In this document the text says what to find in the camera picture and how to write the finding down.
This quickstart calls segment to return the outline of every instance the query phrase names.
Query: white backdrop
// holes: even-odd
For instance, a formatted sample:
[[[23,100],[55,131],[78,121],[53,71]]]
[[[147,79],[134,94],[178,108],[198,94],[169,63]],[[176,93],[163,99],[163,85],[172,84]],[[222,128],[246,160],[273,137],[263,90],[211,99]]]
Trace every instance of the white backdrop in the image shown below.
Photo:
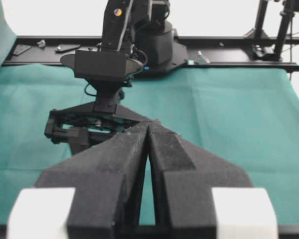
[[[170,0],[169,21],[182,36],[242,36],[255,24],[259,0]],[[8,24],[17,35],[102,34],[107,0],[2,0]],[[270,2],[264,29],[276,36],[283,9]],[[299,31],[299,13],[294,32]],[[289,53],[283,55],[289,60]],[[299,46],[294,48],[299,62]],[[299,96],[299,73],[293,75]]]

